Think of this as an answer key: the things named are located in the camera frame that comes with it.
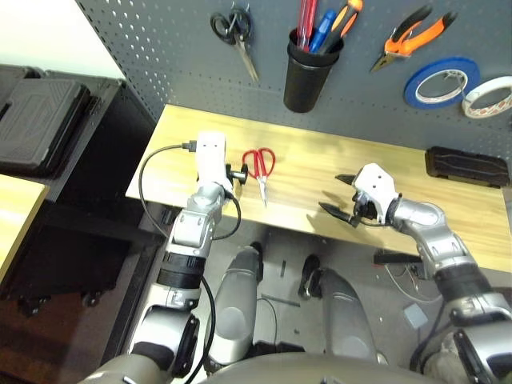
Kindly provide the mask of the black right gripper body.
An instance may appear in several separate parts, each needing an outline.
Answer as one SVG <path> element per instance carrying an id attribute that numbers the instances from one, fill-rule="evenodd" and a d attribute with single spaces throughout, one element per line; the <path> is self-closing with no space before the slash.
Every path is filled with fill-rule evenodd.
<path id="1" fill-rule="evenodd" d="M 359 225 L 380 226 L 375 205 L 363 192 L 356 192 L 352 197 L 352 201 L 354 202 L 353 214 L 350 219 L 352 227 Z"/>

